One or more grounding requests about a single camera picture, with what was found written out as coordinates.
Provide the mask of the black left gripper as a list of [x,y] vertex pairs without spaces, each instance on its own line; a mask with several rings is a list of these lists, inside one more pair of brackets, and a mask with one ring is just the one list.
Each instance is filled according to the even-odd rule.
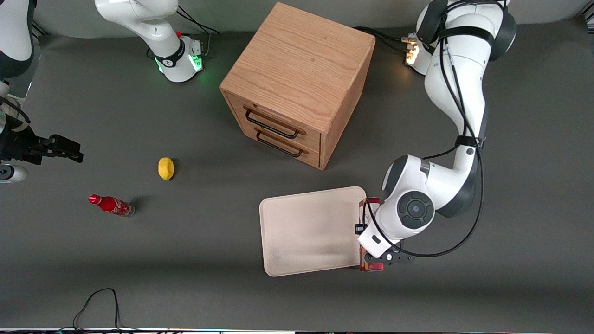
[[[355,234],[362,234],[367,228],[367,224],[355,224]],[[382,257],[375,258],[366,250],[363,250],[363,262],[365,265],[376,265],[376,264],[410,264],[414,263],[416,257],[404,254],[403,252],[386,252],[384,259]]]

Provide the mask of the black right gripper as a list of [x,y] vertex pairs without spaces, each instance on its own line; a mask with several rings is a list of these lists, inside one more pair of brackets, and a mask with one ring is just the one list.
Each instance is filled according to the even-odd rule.
[[14,132],[10,123],[1,127],[0,160],[26,161],[33,165],[42,164],[42,154],[46,147],[47,156],[53,158],[67,158],[76,163],[82,163],[84,154],[80,151],[81,144],[61,135],[51,135],[49,139],[35,135],[30,127],[20,132]]

